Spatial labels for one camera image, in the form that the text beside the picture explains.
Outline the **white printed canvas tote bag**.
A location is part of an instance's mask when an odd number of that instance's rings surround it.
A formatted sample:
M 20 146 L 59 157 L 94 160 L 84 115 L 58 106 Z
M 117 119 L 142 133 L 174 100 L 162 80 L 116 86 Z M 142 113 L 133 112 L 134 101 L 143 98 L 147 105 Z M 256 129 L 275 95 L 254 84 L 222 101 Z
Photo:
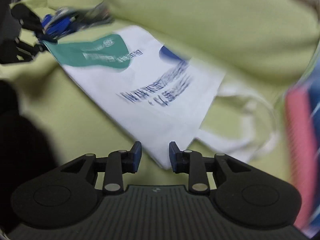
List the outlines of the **white printed canvas tote bag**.
M 187 148 L 199 140 L 245 163 L 277 144 L 273 107 L 259 93 L 239 82 L 224 83 L 224 71 L 177 56 L 141 27 L 132 25 L 91 42 L 44 45 L 81 90 L 163 169 L 171 166 L 171 141 Z M 201 129 L 217 97 L 244 100 L 240 139 Z

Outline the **folded floral and blue bags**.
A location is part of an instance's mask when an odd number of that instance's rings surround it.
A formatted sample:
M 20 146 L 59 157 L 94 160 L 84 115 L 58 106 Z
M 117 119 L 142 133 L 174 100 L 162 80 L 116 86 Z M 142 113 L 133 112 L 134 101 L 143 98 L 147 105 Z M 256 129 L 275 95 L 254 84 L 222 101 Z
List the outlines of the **folded floral and blue bags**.
M 42 27 L 47 38 L 39 40 L 59 40 L 77 31 L 110 24 L 113 17 L 103 2 L 90 9 L 61 7 L 55 14 L 47 14 L 42 20 Z

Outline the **pink knitted blanket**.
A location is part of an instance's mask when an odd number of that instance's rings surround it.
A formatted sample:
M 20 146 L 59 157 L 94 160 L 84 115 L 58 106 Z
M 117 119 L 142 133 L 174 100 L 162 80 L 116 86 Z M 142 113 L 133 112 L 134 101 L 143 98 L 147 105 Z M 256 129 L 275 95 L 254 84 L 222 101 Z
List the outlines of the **pink knitted blanket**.
M 295 226 L 308 226 L 313 211 L 317 183 L 317 142 L 311 119 L 308 90 L 298 87 L 285 96 L 285 118 L 288 146 L 292 164 L 292 180 L 302 198 Z

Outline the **blue patterned blanket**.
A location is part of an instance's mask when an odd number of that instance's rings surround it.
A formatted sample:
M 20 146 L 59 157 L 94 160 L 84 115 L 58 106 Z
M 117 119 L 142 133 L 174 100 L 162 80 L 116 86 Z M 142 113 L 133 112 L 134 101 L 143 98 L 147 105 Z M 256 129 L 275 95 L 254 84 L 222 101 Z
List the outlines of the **blue patterned blanket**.
M 315 159 L 317 162 L 316 171 L 316 193 L 313 212 L 310 218 L 309 229 L 313 234 L 319 233 L 319 60 L 317 61 L 308 80 L 310 86 L 308 88 L 310 106 L 311 106 L 311 121 L 314 128 L 315 138 L 317 142 Z

